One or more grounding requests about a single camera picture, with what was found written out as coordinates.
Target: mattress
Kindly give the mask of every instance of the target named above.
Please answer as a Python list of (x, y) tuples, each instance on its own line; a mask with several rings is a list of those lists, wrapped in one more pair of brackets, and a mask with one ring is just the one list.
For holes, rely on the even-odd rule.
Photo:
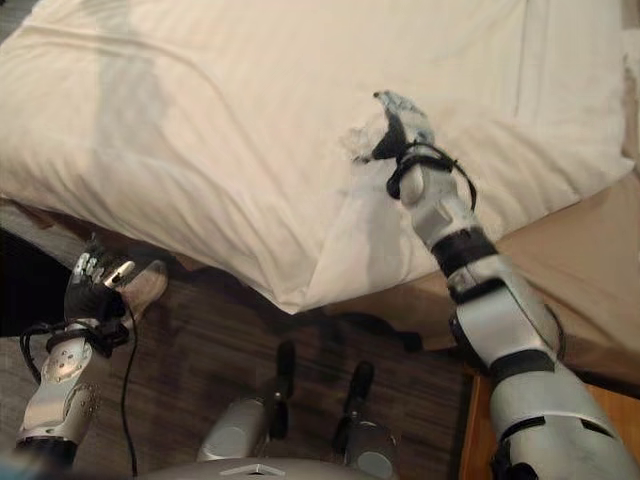
[(359, 165), (392, 89), (493, 239), (623, 177), (620, 5), (42, 0), (0, 46), (0, 191), (221, 267), (295, 312), (435, 263)]
[[(573, 368), (640, 385), (640, 175), (498, 242), (560, 319)], [(326, 307), (378, 316), (421, 334), (428, 349), (454, 345), (454, 311), (440, 273)]]

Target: white pillow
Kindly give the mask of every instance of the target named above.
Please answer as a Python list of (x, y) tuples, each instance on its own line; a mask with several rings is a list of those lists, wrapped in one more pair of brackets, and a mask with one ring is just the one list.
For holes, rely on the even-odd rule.
[(42, 0), (0, 46), (0, 191), (289, 312), (361, 295), (435, 268), (393, 162), (351, 162), (372, 93), (427, 112), (496, 239), (630, 170), (620, 31), (600, 0)]

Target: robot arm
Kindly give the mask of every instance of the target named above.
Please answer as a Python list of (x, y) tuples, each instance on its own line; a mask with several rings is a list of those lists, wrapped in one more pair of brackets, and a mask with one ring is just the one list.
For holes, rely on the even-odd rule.
[(109, 373), (112, 349), (128, 339), (116, 285), (134, 263), (125, 261), (105, 274), (100, 251), (90, 246), (78, 260), (65, 296), (65, 327), (47, 343), (49, 356), (39, 387), (29, 401), (18, 433), (16, 452), (43, 467), (73, 463), (98, 410), (100, 385)]
[(376, 98), (390, 127), (372, 156), (396, 159), (387, 190), (407, 208), (447, 277), (457, 304), (456, 341), (494, 385), (494, 477), (640, 478), (607, 416), (559, 360), (556, 318), (459, 197), (451, 175), (456, 163), (433, 145), (426, 116), (393, 92)]

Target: dark wood floor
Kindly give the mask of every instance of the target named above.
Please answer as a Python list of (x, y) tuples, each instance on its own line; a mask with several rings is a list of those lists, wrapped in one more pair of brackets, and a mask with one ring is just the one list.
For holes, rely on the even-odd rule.
[[(377, 367), (371, 414), (400, 439), (402, 478), (452, 478), (464, 431), (469, 385), (460, 364), (433, 353), (407, 354), (393, 337), (314, 311), (280, 312), (233, 277), (188, 273), (173, 265), (170, 287), (143, 323), (128, 412), (147, 472), (194, 459), (212, 422), (233, 399), (273, 373), (283, 339), (298, 348), (298, 381), (289, 438), (269, 454), (330, 458), (329, 442), (351, 372)], [(35, 386), (15, 339), (1, 339), (0, 449), (13, 444)], [(127, 474), (118, 401), (128, 350), (114, 356), (99, 419), (76, 468)]]

